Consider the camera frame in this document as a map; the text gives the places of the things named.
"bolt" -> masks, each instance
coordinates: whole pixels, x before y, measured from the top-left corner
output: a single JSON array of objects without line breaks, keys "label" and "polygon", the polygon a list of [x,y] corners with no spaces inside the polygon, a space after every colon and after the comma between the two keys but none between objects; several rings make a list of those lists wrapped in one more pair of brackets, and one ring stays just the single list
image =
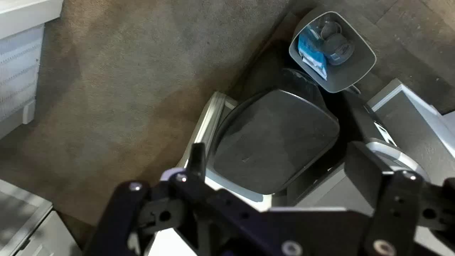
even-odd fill
[{"label": "bolt", "polygon": [[178,174],[175,180],[176,180],[178,183],[186,183],[186,181],[188,181],[188,177],[183,175],[183,174]]},{"label": "bolt", "polygon": [[373,244],[374,251],[381,256],[395,256],[395,248],[387,241],[375,241]]},{"label": "bolt", "polygon": [[131,183],[129,184],[129,191],[141,191],[142,184],[141,183]]},{"label": "bolt", "polygon": [[282,245],[282,251],[286,256],[300,256],[301,255],[301,247],[294,241],[286,241]]},{"label": "bolt", "polygon": [[412,173],[402,173],[402,175],[405,177],[405,178],[408,178],[408,180],[411,180],[411,181],[415,181],[417,180],[417,175],[415,174],[412,174]]}]

